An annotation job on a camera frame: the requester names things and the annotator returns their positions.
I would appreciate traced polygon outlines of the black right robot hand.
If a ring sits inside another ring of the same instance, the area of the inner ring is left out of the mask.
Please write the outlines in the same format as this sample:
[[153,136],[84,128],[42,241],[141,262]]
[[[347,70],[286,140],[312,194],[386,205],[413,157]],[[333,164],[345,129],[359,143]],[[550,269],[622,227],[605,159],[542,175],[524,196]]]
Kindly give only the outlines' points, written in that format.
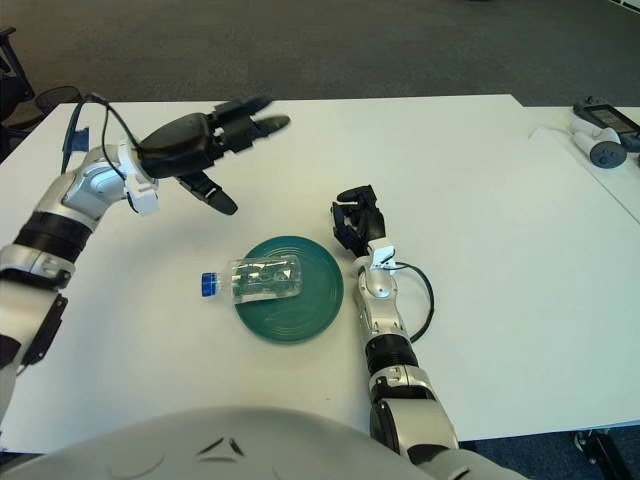
[[356,257],[368,255],[368,245],[386,236],[384,216],[371,185],[340,193],[331,205],[336,240]]

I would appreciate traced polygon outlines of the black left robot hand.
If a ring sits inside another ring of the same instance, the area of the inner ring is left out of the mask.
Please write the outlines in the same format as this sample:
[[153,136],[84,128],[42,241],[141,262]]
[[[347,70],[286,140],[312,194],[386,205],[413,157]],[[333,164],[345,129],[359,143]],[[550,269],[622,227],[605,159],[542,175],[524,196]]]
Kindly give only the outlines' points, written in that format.
[[247,150],[290,124],[287,115],[254,118],[271,103],[267,96],[228,101],[208,114],[192,113],[163,125],[138,143],[142,169],[154,179],[173,177],[214,210],[235,214],[236,202],[206,170],[226,153]]

